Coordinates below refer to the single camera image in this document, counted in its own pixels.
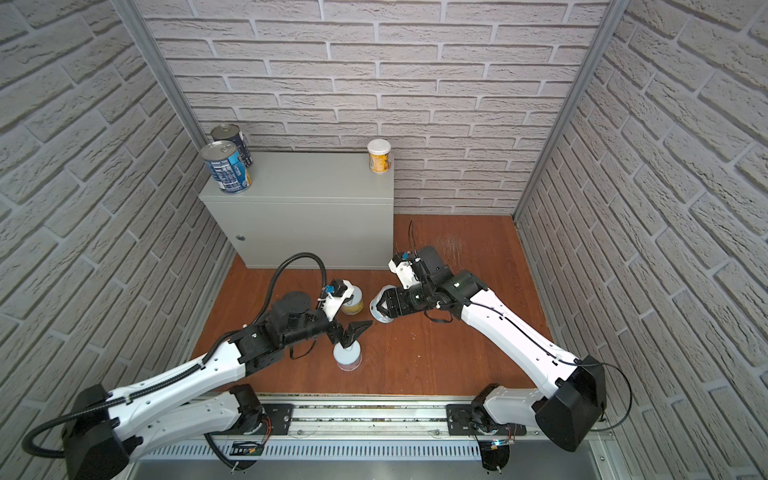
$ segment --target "brick wall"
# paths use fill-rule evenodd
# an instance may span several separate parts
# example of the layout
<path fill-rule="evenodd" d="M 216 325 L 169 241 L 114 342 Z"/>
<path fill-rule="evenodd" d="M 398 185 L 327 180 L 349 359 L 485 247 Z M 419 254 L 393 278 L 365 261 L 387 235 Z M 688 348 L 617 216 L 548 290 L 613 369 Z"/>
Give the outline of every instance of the brick wall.
<path fill-rule="evenodd" d="M 637 477 L 768 478 L 767 25 L 633 0 L 518 217 L 555 336 L 632 382 Z"/>
<path fill-rule="evenodd" d="M 605 2 L 140 0 L 207 131 L 269 151 L 387 138 L 396 213 L 509 214 Z"/>
<path fill-rule="evenodd" d="M 225 237 L 110 2 L 0 4 L 0 65 L 0 477 L 63 478 L 21 436 L 165 370 Z"/>

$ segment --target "wooden floor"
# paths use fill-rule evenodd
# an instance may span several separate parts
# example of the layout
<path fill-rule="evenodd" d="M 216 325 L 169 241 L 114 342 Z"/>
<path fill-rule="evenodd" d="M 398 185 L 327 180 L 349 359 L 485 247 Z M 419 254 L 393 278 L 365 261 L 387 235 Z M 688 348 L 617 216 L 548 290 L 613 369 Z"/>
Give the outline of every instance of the wooden floor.
<path fill-rule="evenodd" d="M 413 219 L 416 244 L 433 245 L 454 273 L 466 269 L 496 292 L 513 312 L 551 338 L 538 302 L 528 265 L 510 217 L 453 217 L 395 215 L 394 251 L 408 248 L 408 225 Z M 227 330 L 249 323 L 264 300 L 272 270 L 249 270 L 235 257 L 213 310 L 197 342 L 194 356 L 205 353 Z M 367 305 L 382 286 L 398 284 L 388 270 L 330 270 L 333 278 L 347 279 L 363 291 L 366 308 L 356 316 L 339 312 L 344 325 L 372 319 Z M 314 295 L 317 270 L 285 270 L 275 297 L 291 290 Z M 435 316 L 446 316 L 435 312 Z M 300 355 L 310 342 L 296 347 Z M 285 357 L 252 375 L 257 392 L 378 393 L 396 395 L 476 395 L 491 382 L 508 388 L 531 388 L 533 383 L 501 350 L 463 322 L 433 323 L 414 314 L 384 324 L 374 321 L 360 339 L 362 364 L 343 372 L 333 359 L 333 346 L 325 336 L 315 349 L 298 360 Z"/>

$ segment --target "black mounting plate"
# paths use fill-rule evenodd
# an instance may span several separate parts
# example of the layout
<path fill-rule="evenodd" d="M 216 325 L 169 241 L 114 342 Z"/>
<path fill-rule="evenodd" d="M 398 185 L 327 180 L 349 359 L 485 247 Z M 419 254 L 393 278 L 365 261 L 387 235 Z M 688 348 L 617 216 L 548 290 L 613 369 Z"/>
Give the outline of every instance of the black mounting plate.
<path fill-rule="evenodd" d="M 448 420 L 449 435 L 487 435 L 469 425 L 472 421 L 472 409 L 472 405 L 468 403 L 452 403 L 445 406 L 445 418 Z M 514 423 L 507 425 L 509 425 L 515 436 L 523 436 L 527 433 L 525 425 Z M 504 431 L 499 432 L 498 435 L 506 436 L 508 434 L 505 427 L 506 425 L 502 427 Z"/>
<path fill-rule="evenodd" d="M 262 406 L 272 422 L 272 436 L 288 435 L 288 428 L 293 417 L 293 404 L 262 403 Z"/>

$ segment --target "metal cabinet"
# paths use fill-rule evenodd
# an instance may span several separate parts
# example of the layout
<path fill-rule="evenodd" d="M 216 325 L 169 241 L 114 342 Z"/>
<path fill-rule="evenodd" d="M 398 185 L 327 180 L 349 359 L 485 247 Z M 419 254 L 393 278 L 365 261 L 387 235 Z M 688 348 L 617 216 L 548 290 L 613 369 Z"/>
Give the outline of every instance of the metal cabinet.
<path fill-rule="evenodd" d="M 392 259 L 394 180 L 367 154 L 252 154 L 253 183 L 230 195 L 211 179 L 200 199 L 248 268 L 274 268 L 298 252 L 330 269 L 386 270 Z M 291 268 L 317 268 L 301 259 Z"/>

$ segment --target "can on floor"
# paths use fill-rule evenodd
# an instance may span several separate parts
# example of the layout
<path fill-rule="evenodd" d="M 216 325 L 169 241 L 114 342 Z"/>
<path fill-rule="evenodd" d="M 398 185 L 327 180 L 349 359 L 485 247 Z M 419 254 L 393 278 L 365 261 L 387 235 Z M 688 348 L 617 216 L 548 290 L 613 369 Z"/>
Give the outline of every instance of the can on floor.
<path fill-rule="evenodd" d="M 250 152 L 248 151 L 248 142 L 243 135 L 243 131 L 235 124 L 221 124 L 210 131 L 210 136 L 214 140 L 229 140 L 237 146 L 237 150 L 240 152 L 240 159 L 243 161 L 246 167 L 250 167 L 253 163 L 250 159 Z"/>
<path fill-rule="evenodd" d="M 200 155 L 225 194 L 238 194 L 250 186 L 250 175 L 234 143 L 228 140 L 211 142 L 200 150 Z"/>

